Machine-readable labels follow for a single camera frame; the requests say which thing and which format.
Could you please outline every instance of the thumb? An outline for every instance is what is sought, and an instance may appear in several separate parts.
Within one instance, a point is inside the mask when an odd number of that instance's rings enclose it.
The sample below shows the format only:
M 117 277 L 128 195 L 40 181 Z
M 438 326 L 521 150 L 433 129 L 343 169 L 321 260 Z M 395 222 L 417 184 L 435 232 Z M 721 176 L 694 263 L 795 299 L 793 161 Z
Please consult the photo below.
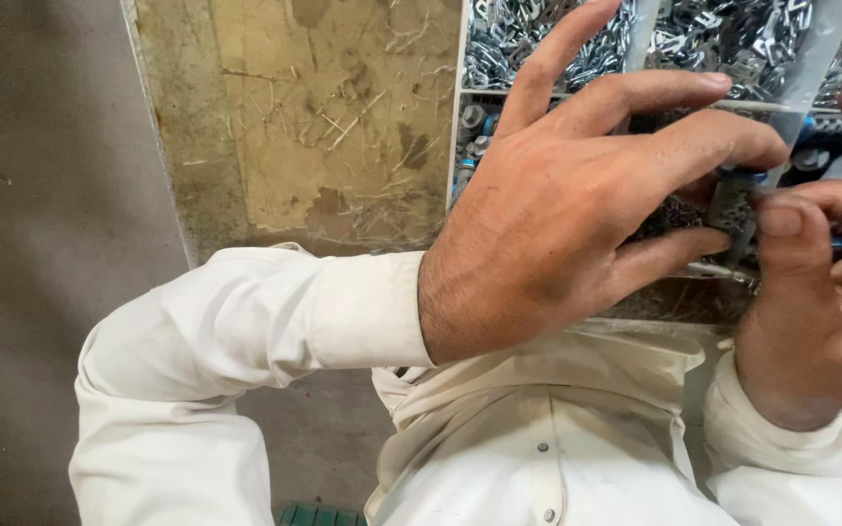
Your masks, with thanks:
M 830 223 L 818 205 L 788 194 L 767 197 L 759 230 L 764 301 L 786 312 L 836 309 Z
M 684 228 L 615 251 L 604 290 L 617 302 L 691 261 L 730 248 L 730 237 L 713 228 Z

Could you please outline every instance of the white shirt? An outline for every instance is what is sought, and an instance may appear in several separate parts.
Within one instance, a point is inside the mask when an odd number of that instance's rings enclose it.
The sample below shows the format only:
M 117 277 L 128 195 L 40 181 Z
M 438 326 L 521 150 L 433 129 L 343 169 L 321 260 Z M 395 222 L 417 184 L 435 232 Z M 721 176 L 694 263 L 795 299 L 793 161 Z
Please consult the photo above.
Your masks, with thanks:
M 366 506 L 373 526 L 842 525 L 842 414 L 817 432 L 779 429 L 724 357 L 705 420 L 716 505 L 681 442 L 695 343 L 573 331 L 434 369 L 420 258 L 228 249 L 100 322 L 76 383 L 83 523 L 273 524 L 265 445 L 236 400 L 373 367 L 398 430 Z

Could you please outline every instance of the green object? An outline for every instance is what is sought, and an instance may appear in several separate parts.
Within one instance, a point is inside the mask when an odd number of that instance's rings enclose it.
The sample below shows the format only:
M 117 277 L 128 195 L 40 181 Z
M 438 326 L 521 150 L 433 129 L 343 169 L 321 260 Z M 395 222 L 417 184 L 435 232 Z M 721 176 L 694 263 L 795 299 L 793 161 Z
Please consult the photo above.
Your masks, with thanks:
M 366 517 L 356 511 L 291 503 L 285 507 L 278 526 L 367 526 Z

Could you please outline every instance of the right hand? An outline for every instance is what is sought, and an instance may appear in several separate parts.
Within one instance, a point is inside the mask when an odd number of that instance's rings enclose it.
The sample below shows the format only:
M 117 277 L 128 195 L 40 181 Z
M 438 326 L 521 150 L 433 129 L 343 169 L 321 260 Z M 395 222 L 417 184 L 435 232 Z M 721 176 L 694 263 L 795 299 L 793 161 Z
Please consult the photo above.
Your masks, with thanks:
M 724 250 L 727 236 L 711 228 L 625 240 L 675 188 L 717 166 L 768 169 L 787 159 L 771 127 L 716 110 L 652 135 L 607 135 L 630 113 L 716 102 L 730 89 L 722 74 L 606 75 L 548 113 L 555 80 L 618 5 L 579 6 L 518 72 L 496 137 L 418 271 L 434 363 L 566 329 Z
M 832 262 L 829 219 L 842 222 L 842 181 L 762 202 L 763 290 L 737 331 L 743 390 L 793 431 L 820 428 L 842 409 L 842 259 Z

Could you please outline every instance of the white plastic divider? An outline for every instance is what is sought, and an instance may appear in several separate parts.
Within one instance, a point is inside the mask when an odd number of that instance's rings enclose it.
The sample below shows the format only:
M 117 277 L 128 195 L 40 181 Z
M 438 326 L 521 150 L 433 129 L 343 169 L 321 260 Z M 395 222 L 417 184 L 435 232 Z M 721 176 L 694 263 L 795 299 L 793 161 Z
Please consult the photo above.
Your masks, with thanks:
M 626 72 L 638 71 L 645 67 L 646 56 L 649 52 L 651 35 L 658 21 L 660 0 L 636 0 L 636 23 L 631 30 L 630 50 L 625 57 L 623 69 Z M 769 123 L 789 145 L 794 144 L 804 115 L 811 112 L 814 98 L 827 74 L 827 69 L 833 61 L 842 41 L 842 0 L 811 0 L 814 3 L 814 18 L 807 36 L 804 38 L 795 64 L 798 69 L 789 77 L 786 87 L 778 103 L 741 101 L 724 99 L 714 105 L 716 108 L 729 110 L 747 110 L 767 112 L 773 114 Z M 457 78 L 454 89 L 454 114 L 450 137 L 450 165 L 447 168 L 447 192 L 445 209 L 449 209 L 453 197 L 454 168 L 457 159 L 457 139 L 459 132 L 459 114 L 463 95 L 508 95 L 508 90 L 479 90 L 463 87 L 463 66 L 466 57 L 470 16 L 474 0 L 463 0 L 460 16 L 460 45 L 457 57 Z M 552 98 L 567 98 L 571 94 L 555 93 Z M 769 172 L 766 186 L 777 186 L 783 170 L 775 169 Z

